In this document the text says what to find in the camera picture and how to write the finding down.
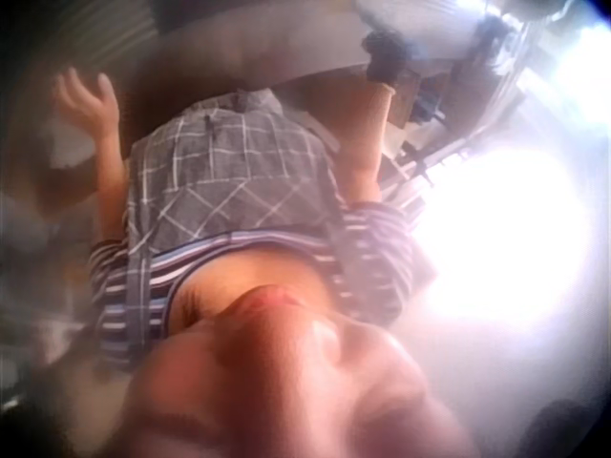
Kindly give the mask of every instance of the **person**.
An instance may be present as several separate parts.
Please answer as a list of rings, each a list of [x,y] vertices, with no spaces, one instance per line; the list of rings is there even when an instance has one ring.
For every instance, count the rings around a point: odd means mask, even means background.
[[[411,292],[412,221],[377,173],[408,47],[364,42],[337,155],[269,91],[198,102],[119,151],[109,78],[57,78],[95,140],[97,332],[134,371],[108,456],[477,456],[384,330]]]

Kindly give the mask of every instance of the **nose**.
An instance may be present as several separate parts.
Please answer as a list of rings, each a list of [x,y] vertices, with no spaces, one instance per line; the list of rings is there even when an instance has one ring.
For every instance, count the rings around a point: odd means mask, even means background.
[[[225,351],[243,456],[338,456],[343,387],[332,323],[295,304],[262,309]]]

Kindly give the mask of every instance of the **black object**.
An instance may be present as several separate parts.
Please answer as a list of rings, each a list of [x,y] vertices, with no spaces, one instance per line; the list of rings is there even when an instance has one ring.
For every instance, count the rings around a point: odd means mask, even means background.
[[[418,55],[416,46],[395,31],[373,31],[363,40],[363,49],[371,55],[368,80],[391,87],[396,86],[408,62]]]

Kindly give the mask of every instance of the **raised hand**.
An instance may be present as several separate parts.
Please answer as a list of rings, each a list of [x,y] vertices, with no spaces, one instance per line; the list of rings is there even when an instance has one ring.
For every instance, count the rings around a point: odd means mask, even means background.
[[[119,109],[111,80],[104,73],[97,76],[98,94],[90,91],[74,68],[56,78],[55,106],[68,122],[94,140],[116,134]]]

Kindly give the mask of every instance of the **fingers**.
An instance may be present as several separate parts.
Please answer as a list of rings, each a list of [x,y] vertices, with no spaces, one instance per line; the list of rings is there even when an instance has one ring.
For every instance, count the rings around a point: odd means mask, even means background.
[[[60,74],[56,80],[55,99],[58,102],[59,108],[63,108],[63,109],[68,108],[71,110],[74,110],[76,108],[74,101],[72,100],[72,98],[70,97],[70,94],[68,93],[68,88],[66,86],[66,78],[64,77],[63,74]]]
[[[67,79],[68,94],[75,103],[84,104],[89,108],[94,108],[99,105],[99,99],[85,87],[74,68],[68,70]]]
[[[104,102],[110,102],[116,105],[115,88],[113,88],[113,83],[111,82],[110,78],[105,73],[100,73],[97,76],[97,84]]]

